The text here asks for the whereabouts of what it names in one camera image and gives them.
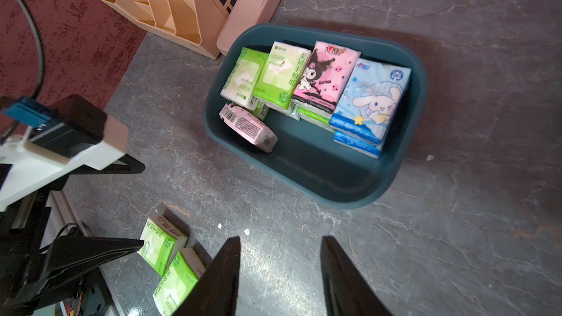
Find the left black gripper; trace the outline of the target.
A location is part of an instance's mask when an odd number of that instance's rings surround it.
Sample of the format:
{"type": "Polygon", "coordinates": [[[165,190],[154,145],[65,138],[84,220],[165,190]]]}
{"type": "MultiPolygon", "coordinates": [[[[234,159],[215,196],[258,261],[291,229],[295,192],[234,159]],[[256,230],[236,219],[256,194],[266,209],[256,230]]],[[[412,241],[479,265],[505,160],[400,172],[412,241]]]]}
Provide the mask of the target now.
{"type": "Polygon", "coordinates": [[[32,315],[66,298],[83,298],[88,274],[143,247],[139,239],[87,237],[76,222],[42,247],[51,214],[48,196],[68,178],[50,181],[1,210],[2,315],[32,315]]]}

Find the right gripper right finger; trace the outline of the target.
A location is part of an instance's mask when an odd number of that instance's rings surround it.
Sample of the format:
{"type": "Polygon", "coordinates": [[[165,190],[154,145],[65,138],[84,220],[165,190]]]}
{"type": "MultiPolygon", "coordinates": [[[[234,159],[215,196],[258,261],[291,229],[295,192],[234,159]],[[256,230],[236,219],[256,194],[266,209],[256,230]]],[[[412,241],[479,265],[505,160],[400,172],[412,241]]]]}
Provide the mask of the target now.
{"type": "Polygon", "coordinates": [[[321,273],[326,314],[392,315],[333,236],[322,238],[321,273]]]}

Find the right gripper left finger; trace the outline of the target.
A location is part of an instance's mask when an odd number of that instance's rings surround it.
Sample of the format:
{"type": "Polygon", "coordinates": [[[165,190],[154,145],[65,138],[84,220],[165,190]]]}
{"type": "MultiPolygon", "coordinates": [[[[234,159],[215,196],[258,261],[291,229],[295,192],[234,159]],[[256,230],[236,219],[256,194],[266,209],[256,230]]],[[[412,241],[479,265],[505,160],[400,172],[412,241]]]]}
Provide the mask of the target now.
{"type": "Polygon", "coordinates": [[[241,240],[235,236],[226,240],[173,316],[235,315],[240,265],[241,240]]]}

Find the green tissue pack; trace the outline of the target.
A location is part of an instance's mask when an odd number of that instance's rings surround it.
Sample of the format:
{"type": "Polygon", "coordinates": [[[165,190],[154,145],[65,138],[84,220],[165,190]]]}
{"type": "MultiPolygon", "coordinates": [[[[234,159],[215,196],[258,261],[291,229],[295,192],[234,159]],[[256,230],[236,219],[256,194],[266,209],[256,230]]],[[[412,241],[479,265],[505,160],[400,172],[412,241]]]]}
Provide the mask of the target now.
{"type": "Polygon", "coordinates": [[[153,293],[159,313],[174,314],[205,271],[205,265],[192,247],[179,251],[153,293]]]}
{"type": "Polygon", "coordinates": [[[292,95],[299,84],[312,51],[283,42],[274,42],[253,96],[284,114],[294,107],[292,95]]]}
{"type": "Polygon", "coordinates": [[[309,122],[310,124],[314,124],[324,130],[327,130],[331,133],[334,133],[335,130],[330,126],[329,119],[323,116],[320,116],[312,111],[306,110],[302,107],[297,108],[298,115],[300,119],[309,122]]]}
{"type": "Polygon", "coordinates": [[[220,95],[249,111],[254,111],[258,100],[253,96],[256,83],[269,54],[243,48],[220,95]]]}
{"type": "Polygon", "coordinates": [[[140,236],[143,247],[138,254],[161,277],[178,251],[185,248],[188,240],[188,235],[164,216],[149,217],[140,236]]]}
{"type": "Polygon", "coordinates": [[[268,113],[269,113],[269,107],[265,105],[262,101],[259,101],[256,106],[256,109],[251,112],[252,115],[254,115],[256,118],[258,118],[261,121],[265,121],[268,113]]]}

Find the teal plastic storage box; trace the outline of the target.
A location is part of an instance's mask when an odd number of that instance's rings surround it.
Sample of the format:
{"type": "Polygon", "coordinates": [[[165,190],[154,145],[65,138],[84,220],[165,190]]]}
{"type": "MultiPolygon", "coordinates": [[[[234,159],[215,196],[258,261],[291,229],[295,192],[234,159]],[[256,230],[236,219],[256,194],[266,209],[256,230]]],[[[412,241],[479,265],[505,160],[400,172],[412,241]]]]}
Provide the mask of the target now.
{"type": "Polygon", "coordinates": [[[334,23],[319,28],[313,21],[305,26],[275,23],[254,26],[235,41],[209,90],[203,116],[206,132],[221,146],[318,202],[338,209],[367,206],[379,199],[395,180],[427,103],[429,80],[414,46],[418,39],[414,35],[382,29],[357,33],[352,26],[334,23]],[[220,90],[242,48],[268,51],[276,41],[310,48],[318,40],[359,50],[371,60],[412,69],[411,84],[399,103],[379,159],[338,145],[327,132],[279,113],[266,119],[266,125],[278,137],[273,152],[266,154],[220,118],[220,111],[227,103],[220,96],[220,90]]]}

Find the pink tissue pack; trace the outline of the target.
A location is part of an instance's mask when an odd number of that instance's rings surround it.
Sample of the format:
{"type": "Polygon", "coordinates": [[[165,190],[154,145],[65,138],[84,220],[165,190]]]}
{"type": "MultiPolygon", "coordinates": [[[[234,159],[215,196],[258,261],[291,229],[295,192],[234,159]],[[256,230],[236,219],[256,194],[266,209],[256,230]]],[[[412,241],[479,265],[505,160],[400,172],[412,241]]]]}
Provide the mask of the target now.
{"type": "Polygon", "coordinates": [[[317,41],[292,95],[294,103],[330,119],[360,56],[360,51],[317,41]]]}
{"type": "Polygon", "coordinates": [[[246,109],[225,104],[219,113],[220,118],[247,142],[265,153],[272,153],[278,142],[277,136],[259,118],[246,109]]]}

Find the blue tissue pack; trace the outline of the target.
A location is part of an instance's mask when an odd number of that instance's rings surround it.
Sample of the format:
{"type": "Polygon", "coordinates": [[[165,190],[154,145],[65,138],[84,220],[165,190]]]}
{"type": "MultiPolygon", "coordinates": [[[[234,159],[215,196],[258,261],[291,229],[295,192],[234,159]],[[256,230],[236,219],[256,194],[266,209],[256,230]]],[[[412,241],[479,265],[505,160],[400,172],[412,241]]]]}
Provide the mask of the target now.
{"type": "Polygon", "coordinates": [[[367,155],[371,158],[378,159],[381,156],[384,141],[379,145],[373,146],[366,141],[351,137],[340,131],[336,131],[333,137],[334,141],[340,145],[353,149],[361,154],[367,155]]]}
{"type": "Polygon", "coordinates": [[[373,146],[383,142],[412,69],[358,59],[336,109],[332,128],[373,146]]]}

